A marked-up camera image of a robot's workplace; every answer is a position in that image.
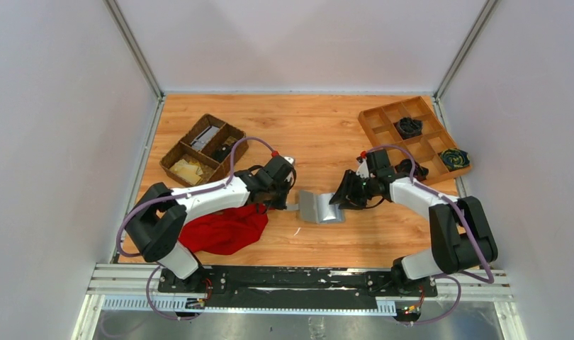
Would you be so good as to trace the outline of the grey card holder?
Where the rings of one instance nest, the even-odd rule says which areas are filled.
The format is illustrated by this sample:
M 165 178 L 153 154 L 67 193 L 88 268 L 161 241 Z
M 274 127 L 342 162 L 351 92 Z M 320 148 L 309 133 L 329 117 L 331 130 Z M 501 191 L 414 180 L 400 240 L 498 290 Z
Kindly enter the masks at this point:
M 311 191 L 300 190 L 296 203 L 288 203 L 287 211 L 296 212 L 298 218 L 304 222 L 322 224 L 336 224 L 345 221 L 345 215 L 337 205 L 330 204 L 333 193 L 316 194 Z

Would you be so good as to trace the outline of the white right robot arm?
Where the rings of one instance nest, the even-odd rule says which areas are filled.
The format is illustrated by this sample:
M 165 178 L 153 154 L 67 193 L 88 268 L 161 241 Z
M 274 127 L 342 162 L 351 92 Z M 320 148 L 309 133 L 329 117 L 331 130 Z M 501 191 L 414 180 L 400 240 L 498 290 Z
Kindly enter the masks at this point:
M 482 203 L 473 196 L 456 197 L 437 191 L 415 178 L 415 160 L 405 153 L 410 169 L 396 171 L 388 157 L 389 145 L 363 151 L 359 168 L 344 172 L 330 204 L 342 210 L 368 210 L 369 201 L 379 198 L 404 205 L 429 223 L 430 247 L 394 260 L 392 279 L 402 284 L 452 273 L 467 274 L 481 266 L 485 276 L 477 280 L 493 283 L 489 264 L 498 258 L 498 248 Z

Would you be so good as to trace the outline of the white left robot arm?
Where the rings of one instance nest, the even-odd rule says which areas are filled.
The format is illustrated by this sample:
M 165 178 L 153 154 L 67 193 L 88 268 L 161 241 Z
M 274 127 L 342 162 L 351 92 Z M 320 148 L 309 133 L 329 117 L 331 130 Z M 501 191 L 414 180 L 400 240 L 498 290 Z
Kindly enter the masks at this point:
M 128 213 L 121 227 L 147 263 L 158 263 L 176 278 L 186 279 L 201 266 L 193 252 L 179 241 L 187 223 L 247 205 L 284 210 L 295 180 L 295 160 L 275 154 L 264 166 L 238 171 L 202 186 L 171 189 L 156 183 Z

